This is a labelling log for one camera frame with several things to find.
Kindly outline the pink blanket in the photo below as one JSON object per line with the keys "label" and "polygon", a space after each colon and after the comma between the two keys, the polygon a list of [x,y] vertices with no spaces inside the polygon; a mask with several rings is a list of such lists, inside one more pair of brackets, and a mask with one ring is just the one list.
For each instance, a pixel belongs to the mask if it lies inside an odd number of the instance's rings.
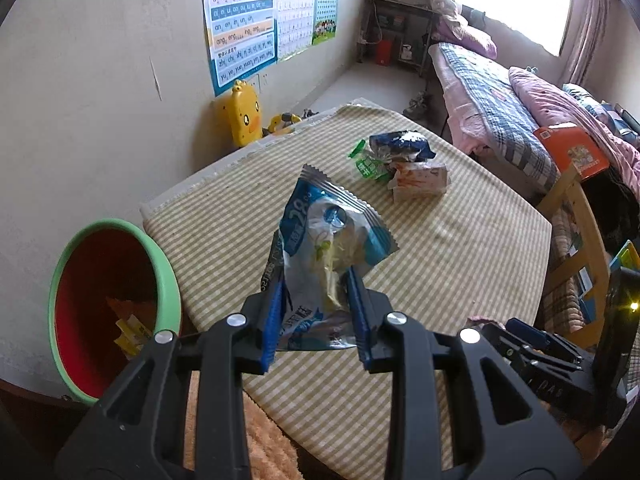
{"label": "pink blanket", "polygon": [[509,80],[514,93],[541,127],[576,125],[585,130],[618,171],[623,182],[639,197],[639,151],[618,138],[572,96],[537,75],[512,66]]}

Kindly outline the pink pillow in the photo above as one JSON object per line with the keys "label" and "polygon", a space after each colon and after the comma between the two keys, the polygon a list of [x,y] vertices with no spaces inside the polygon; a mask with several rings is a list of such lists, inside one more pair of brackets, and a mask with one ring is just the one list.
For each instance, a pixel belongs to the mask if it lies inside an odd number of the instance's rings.
{"label": "pink pillow", "polygon": [[432,38],[435,42],[449,42],[495,60],[498,49],[487,32],[473,27],[462,14],[462,5],[454,0],[433,0],[432,10],[437,23]]}

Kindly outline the pink curtain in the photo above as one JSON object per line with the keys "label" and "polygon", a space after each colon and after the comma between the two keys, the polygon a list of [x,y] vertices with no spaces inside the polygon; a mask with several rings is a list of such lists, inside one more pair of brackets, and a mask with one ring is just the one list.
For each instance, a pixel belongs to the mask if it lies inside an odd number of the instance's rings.
{"label": "pink curtain", "polygon": [[559,76],[560,84],[583,84],[600,47],[613,0],[573,0],[570,16],[576,18],[577,29],[570,40],[570,50]]}

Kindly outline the wooden chair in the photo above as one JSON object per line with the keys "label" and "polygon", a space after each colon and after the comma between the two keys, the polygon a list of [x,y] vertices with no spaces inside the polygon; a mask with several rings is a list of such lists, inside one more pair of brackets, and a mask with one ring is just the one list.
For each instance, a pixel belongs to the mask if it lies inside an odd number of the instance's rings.
{"label": "wooden chair", "polygon": [[597,220],[594,218],[580,182],[582,182],[580,172],[570,164],[549,193],[540,201],[537,210],[547,220],[551,220],[564,204],[570,206],[573,211],[582,244],[576,249],[574,255],[568,256],[548,272],[542,296],[548,296],[557,290],[574,278],[580,270],[587,270],[591,288],[586,293],[586,297],[594,301],[596,315],[592,322],[580,330],[566,334],[570,342],[587,350],[596,346],[601,338],[610,268]]}

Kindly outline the blue pinyin wall poster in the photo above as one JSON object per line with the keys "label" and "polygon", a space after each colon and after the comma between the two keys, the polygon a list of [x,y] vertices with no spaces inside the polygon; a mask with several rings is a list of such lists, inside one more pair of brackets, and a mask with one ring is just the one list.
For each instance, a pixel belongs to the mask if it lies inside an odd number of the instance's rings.
{"label": "blue pinyin wall poster", "polygon": [[203,6],[216,96],[277,61],[277,0],[203,0]]}

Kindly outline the green small wrapper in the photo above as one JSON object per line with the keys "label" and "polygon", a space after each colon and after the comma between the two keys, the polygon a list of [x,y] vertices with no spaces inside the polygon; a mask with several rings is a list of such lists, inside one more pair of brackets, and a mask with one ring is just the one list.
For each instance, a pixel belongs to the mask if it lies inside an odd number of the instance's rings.
{"label": "green small wrapper", "polygon": [[363,179],[386,183],[392,178],[385,162],[370,150],[367,140],[361,139],[348,154],[348,158]]}

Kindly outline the yellow duck toy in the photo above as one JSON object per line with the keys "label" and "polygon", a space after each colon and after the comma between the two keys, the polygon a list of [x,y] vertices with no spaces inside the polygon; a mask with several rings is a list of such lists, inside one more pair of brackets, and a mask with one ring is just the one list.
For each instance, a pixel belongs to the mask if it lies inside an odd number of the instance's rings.
{"label": "yellow duck toy", "polygon": [[216,114],[230,132],[235,148],[244,148],[262,138],[262,107],[255,87],[237,79],[217,100]]}

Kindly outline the blue white snack bag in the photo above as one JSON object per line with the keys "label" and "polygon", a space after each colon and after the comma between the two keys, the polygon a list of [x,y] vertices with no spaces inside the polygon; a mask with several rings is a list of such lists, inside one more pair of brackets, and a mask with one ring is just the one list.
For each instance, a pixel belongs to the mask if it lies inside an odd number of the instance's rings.
{"label": "blue white snack bag", "polygon": [[262,289],[280,282],[276,349],[326,351],[356,344],[344,278],[365,276],[398,249],[378,212],[322,171],[303,166],[285,205]]}

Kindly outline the shoes on floor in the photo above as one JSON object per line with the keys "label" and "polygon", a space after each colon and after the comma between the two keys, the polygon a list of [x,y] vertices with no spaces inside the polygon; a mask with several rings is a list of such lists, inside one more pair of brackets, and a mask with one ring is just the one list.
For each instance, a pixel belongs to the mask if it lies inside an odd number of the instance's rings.
{"label": "shoes on floor", "polygon": [[427,92],[419,92],[410,99],[408,106],[402,111],[405,117],[420,122],[428,117],[431,113],[432,97]]}

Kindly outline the plaid bed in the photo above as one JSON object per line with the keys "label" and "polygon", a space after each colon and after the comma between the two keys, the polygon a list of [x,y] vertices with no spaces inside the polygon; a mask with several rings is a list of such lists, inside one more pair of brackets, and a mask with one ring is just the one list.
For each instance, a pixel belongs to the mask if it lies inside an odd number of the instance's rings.
{"label": "plaid bed", "polygon": [[559,170],[536,138],[536,120],[515,94],[509,71],[458,44],[428,49],[448,114],[454,146],[480,159],[495,159],[529,194],[544,193]]}

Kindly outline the orange book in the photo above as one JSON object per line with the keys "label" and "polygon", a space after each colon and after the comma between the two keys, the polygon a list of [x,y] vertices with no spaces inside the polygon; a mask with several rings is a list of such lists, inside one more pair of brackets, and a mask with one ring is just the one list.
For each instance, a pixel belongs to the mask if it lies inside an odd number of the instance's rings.
{"label": "orange book", "polygon": [[588,133],[570,122],[540,127],[534,135],[561,172],[575,167],[582,180],[607,170],[610,162]]}

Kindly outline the yellow toy vehicle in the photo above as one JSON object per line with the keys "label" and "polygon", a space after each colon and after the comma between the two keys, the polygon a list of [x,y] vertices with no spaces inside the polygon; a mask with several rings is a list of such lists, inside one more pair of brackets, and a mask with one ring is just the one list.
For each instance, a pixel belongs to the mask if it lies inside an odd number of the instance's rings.
{"label": "yellow toy vehicle", "polygon": [[285,134],[302,121],[302,118],[293,113],[282,113],[270,119],[267,128],[262,129],[263,136],[271,136],[272,134]]}

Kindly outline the white chart poster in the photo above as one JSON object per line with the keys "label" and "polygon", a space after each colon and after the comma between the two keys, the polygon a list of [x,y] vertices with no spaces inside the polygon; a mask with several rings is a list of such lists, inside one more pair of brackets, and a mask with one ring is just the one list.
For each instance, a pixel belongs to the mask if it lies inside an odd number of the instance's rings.
{"label": "white chart poster", "polygon": [[311,46],[316,0],[277,0],[278,61]]}

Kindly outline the dark shelf rack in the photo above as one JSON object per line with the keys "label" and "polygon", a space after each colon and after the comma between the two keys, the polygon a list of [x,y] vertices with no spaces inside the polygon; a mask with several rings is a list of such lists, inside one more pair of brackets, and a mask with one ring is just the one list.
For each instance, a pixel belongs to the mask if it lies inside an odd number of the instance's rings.
{"label": "dark shelf rack", "polygon": [[438,15],[428,6],[397,0],[363,0],[357,62],[411,68],[425,78],[432,62],[427,50]]}

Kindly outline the green red trash bin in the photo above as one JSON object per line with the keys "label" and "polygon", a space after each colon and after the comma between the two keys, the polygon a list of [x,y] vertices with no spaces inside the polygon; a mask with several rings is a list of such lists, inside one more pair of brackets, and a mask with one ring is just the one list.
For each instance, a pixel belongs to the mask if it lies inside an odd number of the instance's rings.
{"label": "green red trash bin", "polygon": [[77,401],[92,405],[161,330],[181,332],[174,270],[154,240],[122,219],[102,219],[68,242],[49,290],[49,344]]}

